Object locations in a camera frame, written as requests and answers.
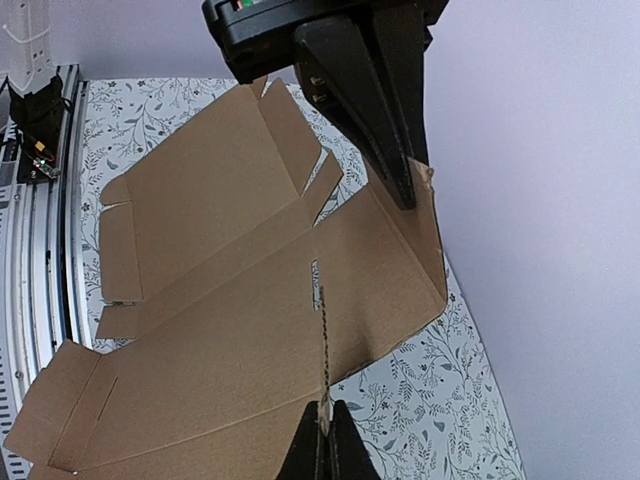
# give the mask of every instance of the white patterned surface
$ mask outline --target white patterned surface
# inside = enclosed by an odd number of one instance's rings
[[[140,79],[91,82],[84,129],[83,253],[92,333],[103,307],[99,196],[231,80]],[[309,123],[345,176],[335,209],[366,183],[359,152],[291,87]],[[382,360],[332,388],[344,399],[383,480],[524,479],[502,398],[484,347],[447,262],[449,304],[429,327]],[[98,340],[108,352],[122,342]]]

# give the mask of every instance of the brown cardboard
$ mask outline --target brown cardboard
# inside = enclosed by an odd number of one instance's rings
[[[100,335],[65,343],[25,398],[6,446],[32,478],[274,478],[319,398],[325,288],[331,379],[388,353],[446,304],[431,170],[418,206],[370,185],[316,227],[342,172],[284,84],[237,87],[102,193]]]

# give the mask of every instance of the metal frame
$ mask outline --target metal frame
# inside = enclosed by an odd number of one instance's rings
[[[69,337],[91,347],[80,241],[80,173],[84,96],[77,66],[60,67],[65,111],[52,183],[0,186],[0,441],[4,443],[38,371]],[[5,138],[13,135],[9,122]],[[0,149],[0,158],[4,151]],[[67,332],[67,320],[71,331]],[[2,448],[10,480],[26,480],[30,464]]]

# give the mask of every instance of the black pointed tool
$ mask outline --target black pointed tool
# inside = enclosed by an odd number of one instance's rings
[[[402,209],[409,158],[428,163],[427,29],[448,0],[207,0],[203,11],[241,83],[294,65],[307,100],[363,153]]]
[[[327,435],[318,402],[307,404],[276,480],[380,480],[346,403],[335,402]]]

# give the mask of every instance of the cardboard box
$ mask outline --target cardboard box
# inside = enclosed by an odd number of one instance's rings
[[[431,170],[412,164],[414,211],[370,171],[313,226],[342,172],[326,155],[305,190],[321,146],[285,85],[263,87],[229,91],[105,188],[104,297],[132,304],[99,333],[136,340],[67,342],[40,373],[6,441],[32,480],[274,478],[323,386],[314,265],[332,382],[443,311]]]

